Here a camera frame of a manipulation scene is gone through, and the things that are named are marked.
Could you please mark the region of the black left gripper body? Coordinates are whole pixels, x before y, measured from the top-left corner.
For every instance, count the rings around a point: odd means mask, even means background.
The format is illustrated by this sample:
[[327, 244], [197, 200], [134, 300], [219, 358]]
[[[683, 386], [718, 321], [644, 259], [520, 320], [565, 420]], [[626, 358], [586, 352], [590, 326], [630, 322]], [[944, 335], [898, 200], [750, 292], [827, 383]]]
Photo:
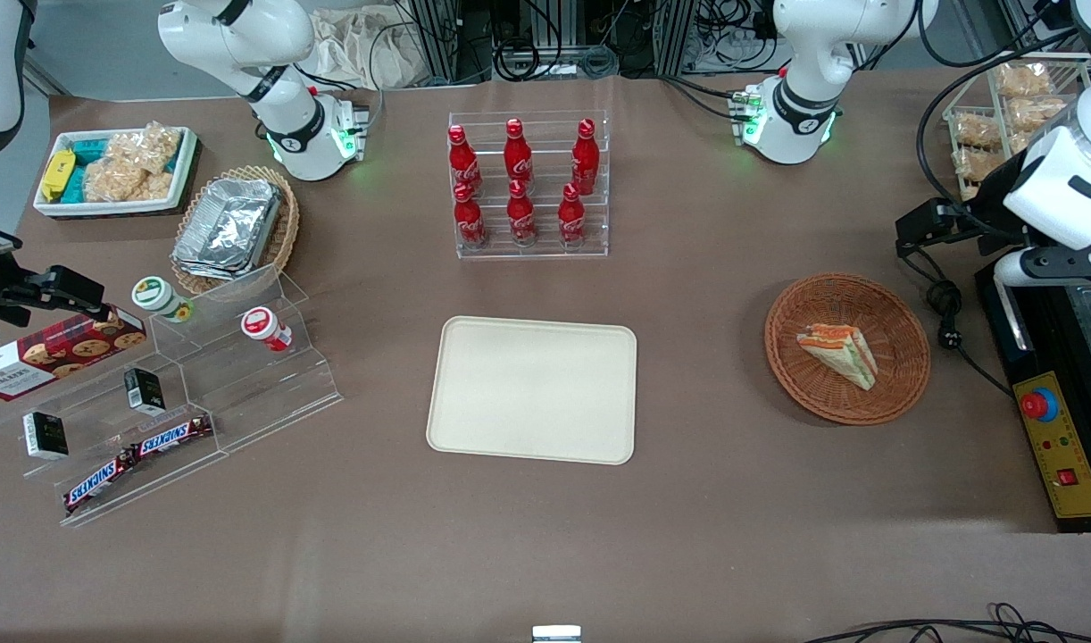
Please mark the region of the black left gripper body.
[[1027, 243], [1026, 224], [1005, 207], [963, 207], [956, 212], [956, 243], [978, 245], [979, 255]]

